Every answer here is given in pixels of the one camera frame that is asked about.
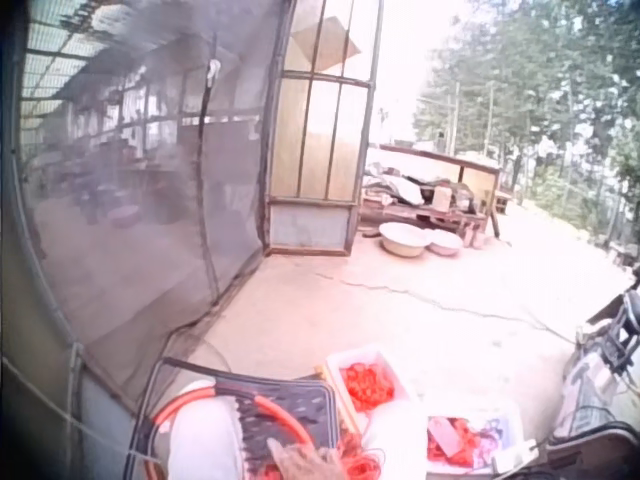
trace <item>black basket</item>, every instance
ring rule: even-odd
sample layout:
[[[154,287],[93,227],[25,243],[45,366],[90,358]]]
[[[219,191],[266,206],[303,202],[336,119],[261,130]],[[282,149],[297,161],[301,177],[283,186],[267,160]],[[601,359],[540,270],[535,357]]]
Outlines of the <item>black basket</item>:
[[[333,390],[320,380],[272,380],[223,372],[175,358],[163,358],[154,369],[145,389],[143,402],[138,410],[138,418],[133,429],[130,446],[140,453],[146,453],[151,432],[149,398],[159,368],[170,366],[209,376],[220,385],[252,394],[259,394],[278,404],[289,412],[305,428],[313,439],[314,446],[335,448],[340,441],[340,430]],[[267,448],[267,438],[274,438],[282,445],[294,443],[293,436],[273,417],[263,413],[250,400],[237,397],[238,413],[242,425],[245,461],[249,473],[255,474],[270,463],[271,454]],[[124,480],[130,480],[134,471],[132,455],[127,456]]]

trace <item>white bowl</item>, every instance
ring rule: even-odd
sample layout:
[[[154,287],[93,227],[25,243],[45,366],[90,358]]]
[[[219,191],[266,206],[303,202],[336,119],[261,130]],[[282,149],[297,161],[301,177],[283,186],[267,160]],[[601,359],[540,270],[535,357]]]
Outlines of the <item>white bowl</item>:
[[[380,234],[384,248],[401,257],[417,257],[431,242],[429,231],[406,223],[384,223]]]
[[[434,230],[431,233],[429,250],[444,257],[456,255],[463,247],[464,242],[455,233],[444,230]]]

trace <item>metal frame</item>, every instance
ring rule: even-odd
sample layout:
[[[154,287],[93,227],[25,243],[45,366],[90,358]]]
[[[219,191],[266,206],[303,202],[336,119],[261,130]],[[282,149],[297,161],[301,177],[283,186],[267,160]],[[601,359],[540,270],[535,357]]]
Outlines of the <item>metal frame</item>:
[[[267,176],[266,176],[266,188],[265,188],[265,215],[264,215],[264,235],[265,239],[268,239],[270,236],[270,227],[271,227],[271,215],[270,208],[271,205],[277,204],[297,204],[297,205],[309,205],[309,206],[318,206],[318,207],[343,207],[349,209],[349,222],[347,225],[347,232],[345,237],[345,248],[340,250],[339,252],[333,252],[331,249],[309,249],[309,248],[296,248],[296,247],[269,247],[269,253],[293,253],[293,254],[305,254],[305,255],[313,255],[313,254],[324,254],[324,255],[349,255],[351,253],[351,249],[353,246],[353,242],[355,239],[355,233],[357,230],[358,224],[358,211],[359,211],[359,198],[360,198],[360,189],[362,185],[362,175],[364,173],[364,167],[366,162],[367,155],[367,147],[369,144],[369,129],[371,123],[371,115],[373,111],[373,97],[375,93],[376,87],[376,77],[378,72],[378,59],[380,54],[380,39],[382,34],[382,20],[384,15],[384,0],[378,0],[378,12],[377,12],[377,22],[376,22],[376,31],[374,37],[373,44],[373,52],[371,59],[371,71],[369,75],[369,80],[359,80],[355,78],[345,77],[345,63],[347,60],[348,48],[349,48],[349,38],[351,32],[351,24],[353,20],[353,11],[356,0],[351,0],[350,12],[349,12],[349,22],[347,26],[347,30],[345,32],[345,41],[342,51],[342,68],[340,75],[328,75],[325,73],[316,72],[316,62],[318,57],[318,50],[320,47],[320,38],[322,33],[322,27],[324,22],[324,12],[326,9],[327,0],[323,0],[322,7],[320,10],[320,19],[318,22],[318,29],[316,32],[316,42],[314,45],[313,56],[311,60],[311,68],[309,71],[299,71],[299,70],[289,70],[284,68],[284,58],[286,55],[286,51],[290,42],[291,37],[291,26],[293,23],[293,17],[295,15],[295,8],[297,6],[297,0],[291,0],[290,10],[288,12],[287,19],[287,28],[282,33],[282,45],[280,46],[280,51],[278,52],[278,63],[280,67],[280,75],[276,81],[276,85],[274,88],[274,96],[275,99],[272,99],[271,102],[271,115],[269,117],[270,122],[272,122],[270,132],[269,132],[269,152],[268,152],[268,168],[267,168]],[[296,185],[296,195],[292,197],[283,197],[283,196],[271,196],[271,174],[273,172],[273,147],[274,147],[274,139],[275,139],[275,130],[278,128],[277,125],[277,114],[278,114],[278,99],[280,97],[280,91],[282,87],[282,81],[284,79],[289,80],[301,80],[309,82],[309,90],[307,92],[307,101],[306,101],[306,109],[304,112],[304,124],[302,127],[302,141],[300,146],[300,157],[298,162],[298,179]],[[325,178],[325,192],[324,197],[322,199],[313,199],[313,198],[304,198],[301,196],[301,185],[302,185],[302,171],[304,168],[304,150],[306,143],[306,132],[307,132],[307,123],[309,119],[309,107],[311,103],[311,89],[313,88],[313,82],[322,81],[322,82],[330,82],[337,83],[339,85],[338,88],[338,98],[336,103],[336,113],[334,117],[334,124],[331,136],[331,147],[329,154],[329,166],[327,169],[327,175]],[[335,142],[337,136],[337,127],[338,127],[338,118],[340,114],[340,104],[342,97],[342,87],[343,85],[354,86],[359,88],[366,88],[367,92],[367,102],[365,104],[364,111],[364,119],[362,126],[362,134],[360,139],[360,148],[358,152],[358,160],[357,160],[357,168],[356,168],[356,177],[355,177],[355,185],[352,200],[350,202],[341,202],[330,200],[329,197],[329,188],[331,182],[331,170],[333,166],[333,156],[335,152]]]

